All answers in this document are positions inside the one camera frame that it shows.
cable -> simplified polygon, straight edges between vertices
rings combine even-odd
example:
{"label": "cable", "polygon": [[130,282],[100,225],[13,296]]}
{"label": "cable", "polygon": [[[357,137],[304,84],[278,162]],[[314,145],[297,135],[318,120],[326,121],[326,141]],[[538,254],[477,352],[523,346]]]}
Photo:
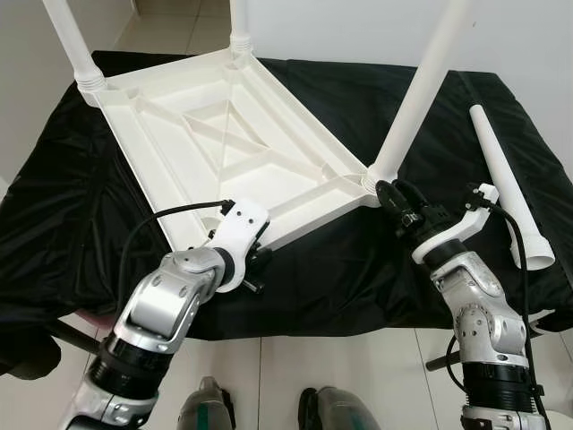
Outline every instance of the cable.
{"label": "cable", "polygon": [[549,422],[549,418],[547,417],[547,412],[545,411],[545,407],[543,406],[543,402],[541,400],[541,394],[538,390],[537,377],[535,375],[534,356],[533,356],[533,350],[531,348],[531,334],[529,330],[529,274],[527,272],[526,247],[523,242],[521,230],[519,229],[519,225],[514,220],[514,218],[511,215],[509,215],[506,211],[504,211],[500,206],[488,202],[486,200],[482,201],[482,206],[489,208],[496,215],[501,215],[510,224],[517,240],[519,265],[521,266],[520,268],[521,284],[523,289],[523,311],[521,318],[523,320],[523,324],[526,326],[526,357],[527,361],[529,362],[529,374],[531,377],[531,384],[534,390],[533,398],[535,401],[535,407],[537,408],[537,411],[545,419],[547,430],[551,430],[552,426],[551,423]]}
{"label": "cable", "polygon": [[448,370],[449,377],[454,382],[454,384],[457,385],[461,391],[466,392],[466,387],[464,387],[464,384],[457,379],[453,370],[451,370],[451,350],[454,348],[455,343],[456,336],[454,335],[451,337],[451,340],[448,344],[448,349],[446,350],[446,369]]}
{"label": "cable", "polygon": [[119,263],[119,276],[117,280],[117,308],[115,310],[115,319],[117,320],[121,312],[124,310],[125,306],[125,297],[126,297],[125,277],[127,272],[127,258],[129,256],[133,240],[143,227],[145,227],[151,221],[154,221],[161,217],[165,217],[166,215],[173,215],[174,213],[179,213],[179,212],[195,211],[198,209],[216,208],[218,206],[222,206],[223,207],[222,212],[225,214],[227,213],[228,209],[230,209],[230,207],[232,207],[234,204],[235,202],[233,202],[232,200],[186,204],[185,206],[177,206],[175,208],[165,209],[164,211],[156,212],[153,215],[150,215],[149,217],[144,219],[137,226],[135,226],[135,228],[131,231],[131,233],[125,240],[124,249],[122,250],[122,257]]}

metal rod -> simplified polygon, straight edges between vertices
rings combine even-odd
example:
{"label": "metal rod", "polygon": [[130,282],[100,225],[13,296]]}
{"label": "metal rod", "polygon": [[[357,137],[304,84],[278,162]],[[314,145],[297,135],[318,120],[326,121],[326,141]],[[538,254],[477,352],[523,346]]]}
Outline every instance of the metal rod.
{"label": "metal rod", "polygon": [[[542,333],[535,331],[535,329],[531,330],[531,339],[538,338],[541,335]],[[459,356],[459,351],[452,352],[449,357],[450,357],[449,362],[452,365],[456,365],[461,361],[461,358]],[[433,372],[435,370],[443,369],[444,367],[446,367],[446,365],[447,365],[446,356],[441,356],[426,362],[425,367],[428,370],[428,372]]]}
{"label": "metal rod", "polygon": [[91,354],[98,354],[99,342],[82,331],[74,329],[71,325],[63,321],[55,320],[46,324],[46,329],[52,336],[63,340],[76,348],[88,351]]}

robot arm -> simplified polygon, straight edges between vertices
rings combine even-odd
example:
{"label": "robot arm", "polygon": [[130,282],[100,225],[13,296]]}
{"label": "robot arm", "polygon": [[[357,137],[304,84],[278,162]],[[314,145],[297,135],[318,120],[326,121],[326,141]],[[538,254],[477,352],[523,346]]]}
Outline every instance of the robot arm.
{"label": "robot arm", "polygon": [[[451,311],[467,394],[462,426],[544,430],[545,420],[533,407],[526,326],[508,305],[495,275],[462,243],[482,229],[489,210],[474,206],[470,198],[464,218],[449,227],[447,212],[430,205],[411,185],[379,182],[377,194],[398,226],[397,235],[415,249],[415,262],[430,269],[431,280]],[[498,198],[490,185],[471,194],[491,203]]]}
{"label": "robot arm", "polygon": [[238,202],[205,246],[166,255],[133,291],[60,428],[143,426],[199,306],[241,284],[245,258],[268,225],[266,210]]}

white wall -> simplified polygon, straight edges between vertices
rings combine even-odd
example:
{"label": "white wall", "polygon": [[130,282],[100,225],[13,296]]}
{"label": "white wall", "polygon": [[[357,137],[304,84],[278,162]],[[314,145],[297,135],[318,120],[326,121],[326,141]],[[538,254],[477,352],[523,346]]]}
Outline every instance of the white wall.
{"label": "white wall", "polygon": [[[573,177],[571,0],[475,0],[451,68],[497,73]],[[418,65],[447,0],[250,0],[257,56]]]}
{"label": "white wall", "polygon": [[[130,0],[70,0],[91,50],[110,49],[132,16]],[[12,182],[73,81],[40,0],[0,0],[0,179]]]}

grey object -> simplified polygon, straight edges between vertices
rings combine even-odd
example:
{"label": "grey object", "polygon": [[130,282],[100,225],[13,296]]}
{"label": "grey object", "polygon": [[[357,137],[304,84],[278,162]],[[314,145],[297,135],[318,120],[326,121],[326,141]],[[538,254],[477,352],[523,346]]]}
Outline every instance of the grey object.
{"label": "grey object", "polygon": [[322,430],[381,430],[363,402],[351,392],[325,387],[318,392]]}
{"label": "grey object", "polygon": [[223,390],[215,378],[204,377],[199,390],[185,401],[179,414],[177,430],[233,430],[233,428]]}

